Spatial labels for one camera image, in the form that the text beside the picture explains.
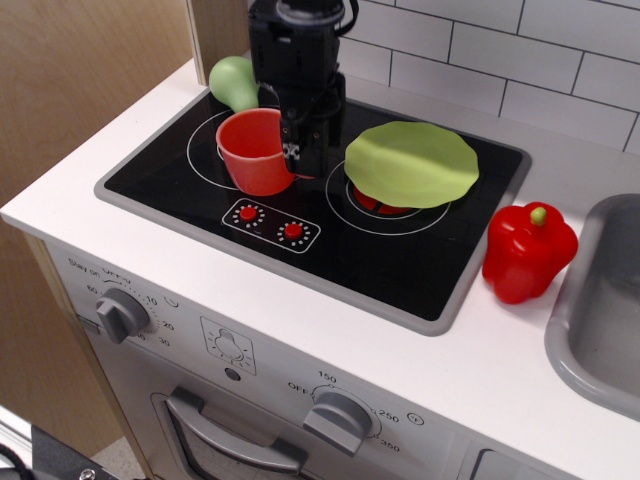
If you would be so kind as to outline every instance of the printed number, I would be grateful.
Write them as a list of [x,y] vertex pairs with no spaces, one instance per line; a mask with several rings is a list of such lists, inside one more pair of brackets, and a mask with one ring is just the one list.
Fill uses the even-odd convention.
[[398,423],[400,421],[400,419],[398,417],[396,417],[395,415],[387,412],[386,410],[379,410],[378,414],[381,415],[382,417],[391,420],[393,422]]
[[338,381],[338,380],[336,379],[336,377],[334,377],[334,376],[332,376],[332,375],[329,375],[329,374],[328,374],[328,373],[326,373],[326,372],[323,372],[323,371],[321,371],[321,370],[318,370],[318,373],[320,374],[320,376],[321,376],[322,378],[324,378],[325,380],[328,380],[328,381],[329,381],[329,382],[331,382],[331,383],[336,383],[336,382]]
[[383,447],[387,447],[389,450],[393,450],[394,452],[400,451],[400,447],[397,445],[394,445],[391,442],[387,442],[386,440],[380,440],[380,443],[382,444]]

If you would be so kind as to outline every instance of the white subway tile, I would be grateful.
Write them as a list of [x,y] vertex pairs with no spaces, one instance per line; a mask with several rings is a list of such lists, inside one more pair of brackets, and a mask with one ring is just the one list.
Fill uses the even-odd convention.
[[507,85],[501,116],[618,150],[624,147],[636,117],[632,112],[515,82]]
[[449,63],[571,93],[580,56],[577,50],[455,24]]
[[636,121],[636,126],[633,129],[625,152],[640,155],[640,119]]
[[389,85],[391,50],[343,38],[338,61],[347,75]]
[[360,15],[349,38],[446,61],[452,22],[420,13],[360,2]]
[[522,0],[398,0],[397,6],[516,33]]
[[574,94],[640,111],[640,65],[586,54]]
[[423,58],[394,53],[391,86],[492,115],[500,111],[505,80]]
[[527,0],[520,34],[640,62],[640,11],[589,0]]

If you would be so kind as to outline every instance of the gray sink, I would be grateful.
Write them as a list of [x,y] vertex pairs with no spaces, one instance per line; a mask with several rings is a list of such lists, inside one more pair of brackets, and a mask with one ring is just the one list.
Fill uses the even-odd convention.
[[576,392],[640,420],[640,194],[589,212],[545,346]]

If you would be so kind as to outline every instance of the red knob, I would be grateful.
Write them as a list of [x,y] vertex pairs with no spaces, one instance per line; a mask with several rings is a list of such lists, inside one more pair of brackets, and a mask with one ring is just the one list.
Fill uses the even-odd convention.
[[284,227],[284,236],[287,240],[297,240],[302,236],[302,226],[297,223],[290,223]]
[[258,216],[258,210],[255,207],[246,206],[240,210],[240,220],[243,222],[252,222]]

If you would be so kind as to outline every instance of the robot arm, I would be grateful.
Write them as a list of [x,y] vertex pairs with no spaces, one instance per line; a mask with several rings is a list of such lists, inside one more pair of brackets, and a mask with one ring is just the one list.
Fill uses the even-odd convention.
[[256,0],[249,9],[249,38],[256,81],[280,105],[280,135],[287,168],[321,177],[328,147],[338,145],[345,80],[338,72],[338,38],[354,25],[357,0]]

